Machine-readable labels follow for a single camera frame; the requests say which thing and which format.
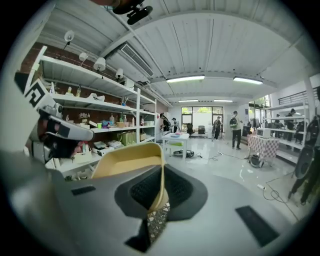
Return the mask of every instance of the backpack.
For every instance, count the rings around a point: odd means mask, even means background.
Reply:
[[[231,118],[231,120],[230,120],[230,127],[231,128],[235,128],[235,127],[237,127],[237,119],[235,119],[234,117],[233,118]]]

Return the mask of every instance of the ceiling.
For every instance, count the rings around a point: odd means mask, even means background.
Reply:
[[[167,101],[234,100],[242,104],[319,72],[320,57],[299,22],[275,0],[145,0],[152,13],[129,27],[126,15],[114,15],[89,0],[60,0],[38,38],[106,57],[134,81],[147,81]],[[121,52],[127,42],[149,65],[149,77]],[[204,74],[205,80],[171,83],[168,78]],[[234,82],[234,76],[262,85]]]

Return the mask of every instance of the glossy floor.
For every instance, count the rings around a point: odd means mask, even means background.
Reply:
[[[201,154],[202,158],[187,158],[184,162],[181,157],[170,156],[167,150],[165,159],[168,164],[181,171],[189,168],[198,172],[208,172],[242,184],[261,200],[270,199],[267,203],[276,207],[292,224],[311,212],[309,202],[306,205],[300,204],[299,190],[288,200],[289,191],[295,182],[295,176],[292,175],[294,166],[274,158],[272,166],[265,163],[262,168],[255,168],[244,159],[248,154],[248,147],[244,144],[240,147],[241,150],[232,149],[231,142],[224,139],[212,141],[208,138],[190,138],[187,149],[194,151],[195,155]],[[258,184],[266,190],[263,192],[257,187]],[[279,201],[272,197],[277,197],[275,192],[271,195],[272,190],[279,193]]]

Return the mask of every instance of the chair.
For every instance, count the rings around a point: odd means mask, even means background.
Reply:
[[[195,131],[193,130],[193,125],[191,123],[186,124],[186,133],[191,136],[191,134],[194,134]]]
[[[199,125],[198,134],[206,134],[206,129],[204,125]]]

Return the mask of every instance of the fluorescent light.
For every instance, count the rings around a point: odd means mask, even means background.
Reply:
[[[214,102],[234,102],[234,101],[230,99],[215,99]]]
[[[194,75],[194,76],[184,76],[179,78],[170,78],[167,79],[167,83],[175,83],[175,82],[182,82],[182,81],[191,81],[191,80],[203,80],[205,79],[204,75]]]
[[[178,100],[178,102],[198,102],[197,99],[184,99],[184,100]]]
[[[261,85],[263,84],[262,81],[259,80],[254,80],[254,79],[249,79],[249,78],[243,78],[243,77],[238,77],[236,76],[233,81],[238,81],[238,82],[246,82],[246,83],[251,83],[251,84],[255,84],[255,85]]]

